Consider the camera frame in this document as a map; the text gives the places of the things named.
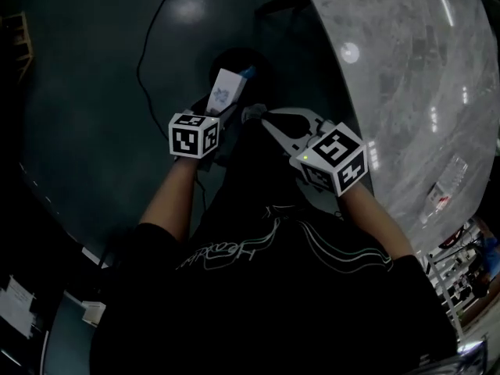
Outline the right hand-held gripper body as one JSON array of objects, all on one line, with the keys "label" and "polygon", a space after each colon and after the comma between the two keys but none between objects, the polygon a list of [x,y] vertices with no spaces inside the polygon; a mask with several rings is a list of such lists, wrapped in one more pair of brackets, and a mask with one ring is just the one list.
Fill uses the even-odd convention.
[{"label": "right hand-held gripper body", "polygon": [[295,159],[307,183],[340,197],[368,173],[366,153],[363,140],[339,123]]}]

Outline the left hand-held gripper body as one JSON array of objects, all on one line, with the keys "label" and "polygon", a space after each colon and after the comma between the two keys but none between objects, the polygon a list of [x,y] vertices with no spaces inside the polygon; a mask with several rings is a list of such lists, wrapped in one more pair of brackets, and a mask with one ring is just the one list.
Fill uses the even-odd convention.
[{"label": "left hand-held gripper body", "polygon": [[222,131],[220,118],[196,115],[189,110],[175,113],[168,126],[173,160],[197,159],[200,170],[210,171],[223,142]]}]

